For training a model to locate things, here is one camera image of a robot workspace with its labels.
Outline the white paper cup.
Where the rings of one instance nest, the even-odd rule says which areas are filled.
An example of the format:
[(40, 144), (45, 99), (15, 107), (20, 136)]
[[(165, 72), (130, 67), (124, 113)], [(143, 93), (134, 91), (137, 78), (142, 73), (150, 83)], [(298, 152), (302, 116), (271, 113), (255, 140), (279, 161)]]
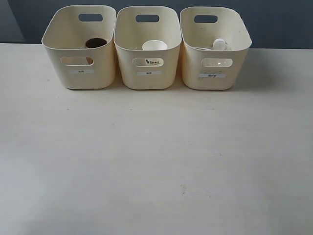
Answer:
[[(167, 50), (168, 46), (165, 42), (160, 40), (148, 40), (142, 45), (143, 50)], [(146, 66), (161, 66), (163, 65), (162, 58), (146, 58), (145, 59)]]

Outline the clear plastic bottle white cap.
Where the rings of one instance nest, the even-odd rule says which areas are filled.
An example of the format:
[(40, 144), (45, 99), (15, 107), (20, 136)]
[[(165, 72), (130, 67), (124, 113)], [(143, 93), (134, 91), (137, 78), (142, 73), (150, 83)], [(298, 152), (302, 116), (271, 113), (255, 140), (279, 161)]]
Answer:
[[(211, 47), (197, 47), (196, 49), (201, 51), (227, 51), (230, 50), (230, 47), (224, 39), (217, 38)], [(204, 58), (201, 64), (207, 68), (227, 68), (232, 65), (232, 60), (226, 58)]]

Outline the brown wooden cup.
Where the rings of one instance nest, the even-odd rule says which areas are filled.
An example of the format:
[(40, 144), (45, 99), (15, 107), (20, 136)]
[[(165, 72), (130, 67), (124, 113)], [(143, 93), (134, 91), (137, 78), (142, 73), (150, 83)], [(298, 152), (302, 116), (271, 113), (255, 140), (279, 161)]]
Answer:
[(106, 45), (108, 42), (103, 38), (91, 38), (85, 42), (85, 49), (88, 49), (89, 55), (86, 57), (86, 61), (88, 65), (93, 64), (93, 57), (95, 55), (95, 48), (102, 47)]

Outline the middle bin white label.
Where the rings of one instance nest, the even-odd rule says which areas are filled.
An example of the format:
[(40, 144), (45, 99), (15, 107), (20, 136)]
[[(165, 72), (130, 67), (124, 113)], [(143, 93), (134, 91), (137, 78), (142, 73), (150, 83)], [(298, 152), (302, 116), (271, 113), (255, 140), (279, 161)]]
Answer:
[(137, 76), (146, 76), (146, 75), (161, 75), (162, 72), (158, 71), (139, 71), (137, 72)]

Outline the bin white label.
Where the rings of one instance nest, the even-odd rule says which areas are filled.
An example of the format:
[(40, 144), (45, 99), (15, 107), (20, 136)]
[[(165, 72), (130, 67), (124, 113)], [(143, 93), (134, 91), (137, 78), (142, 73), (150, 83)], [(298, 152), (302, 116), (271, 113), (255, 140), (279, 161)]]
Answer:
[(146, 75), (161, 75), (162, 72), (158, 71), (139, 71), (137, 72), (137, 76), (146, 76)]
[(225, 78), (225, 74), (200, 73), (199, 78)]
[(70, 74), (94, 74), (94, 70), (70, 70)]

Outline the right bin white label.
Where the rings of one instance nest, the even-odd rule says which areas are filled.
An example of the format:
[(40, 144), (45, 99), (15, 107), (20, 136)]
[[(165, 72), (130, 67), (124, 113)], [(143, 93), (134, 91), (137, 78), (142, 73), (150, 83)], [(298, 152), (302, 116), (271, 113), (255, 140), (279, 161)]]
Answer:
[(225, 74), (200, 73), (199, 78), (225, 78)]

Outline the middle cream plastic bin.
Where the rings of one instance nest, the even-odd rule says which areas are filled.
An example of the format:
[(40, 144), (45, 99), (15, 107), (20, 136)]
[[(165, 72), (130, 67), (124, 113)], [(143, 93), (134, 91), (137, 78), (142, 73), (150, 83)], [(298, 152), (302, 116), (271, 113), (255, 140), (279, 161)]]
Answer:
[[(160, 40), (167, 50), (143, 50), (148, 40)], [(182, 42), (176, 11), (165, 6), (130, 6), (116, 18), (114, 44), (125, 86), (133, 90), (161, 90), (176, 77)], [(161, 66), (146, 66), (146, 58), (162, 58)], [(137, 76), (139, 71), (161, 71), (161, 75)]]

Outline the cream plastic bin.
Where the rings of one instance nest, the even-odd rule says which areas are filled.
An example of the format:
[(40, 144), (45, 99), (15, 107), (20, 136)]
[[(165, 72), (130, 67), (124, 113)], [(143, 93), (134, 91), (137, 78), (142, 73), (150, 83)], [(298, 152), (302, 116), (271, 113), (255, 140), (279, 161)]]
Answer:
[(252, 44), (233, 9), (193, 6), (180, 12), (181, 76), (195, 90), (227, 90), (238, 77)]
[[(65, 88), (102, 89), (115, 79), (113, 42), (116, 10), (106, 5), (70, 5), (52, 17), (42, 37), (47, 54)], [(88, 65), (85, 42), (103, 38), (107, 44), (95, 48), (93, 64)], [(70, 70), (94, 70), (94, 74), (70, 74)]]
[[(167, 50), (143, 50), (148, 40), (160, 40)], [(125, 86), (133, 90), (161, 90), (176, 77), (182, 42), (176, 11), (165, 6), (130, 6), (116, 18), (114, 44)], [(161, 66), (146, 66), (146, 58), (162, 58)], [(161, 75), (137, 76), (139, 71), (161, 71)]]

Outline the left cream plastic bin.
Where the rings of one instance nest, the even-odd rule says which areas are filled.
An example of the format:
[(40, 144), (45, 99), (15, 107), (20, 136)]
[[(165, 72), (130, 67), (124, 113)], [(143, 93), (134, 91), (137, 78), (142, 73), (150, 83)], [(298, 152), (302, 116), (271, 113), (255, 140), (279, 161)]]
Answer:
[[(42, 37), (47, 54), (65, 88), (102, 89), (115, 79), (113, 42), (116, 10), (106, 5), (70, 5), (52, 17)], [(107, 44), (95, 48), (93, 64), (88, 65), (85, 42), (103, 38)], [(94, 74), (70, 74), (70, 70), (94, 70)]]

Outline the right cream plastic bin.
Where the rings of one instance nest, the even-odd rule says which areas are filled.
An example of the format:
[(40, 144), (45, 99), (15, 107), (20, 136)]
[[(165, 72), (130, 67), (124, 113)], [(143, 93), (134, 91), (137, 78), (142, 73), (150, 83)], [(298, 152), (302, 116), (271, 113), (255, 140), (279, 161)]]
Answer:
[(180, 12), (181, 76), (195, 90), (227, 90), (238, 77), (252, 44), (233, 9), (193, 6)]

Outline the left bin white label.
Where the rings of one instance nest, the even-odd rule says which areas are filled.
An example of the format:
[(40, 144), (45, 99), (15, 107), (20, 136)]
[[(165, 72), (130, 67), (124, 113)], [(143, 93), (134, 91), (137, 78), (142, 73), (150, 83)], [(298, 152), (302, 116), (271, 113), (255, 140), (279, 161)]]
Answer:
[(94, 70), (70, 70), (70, 74), (94, 74)]

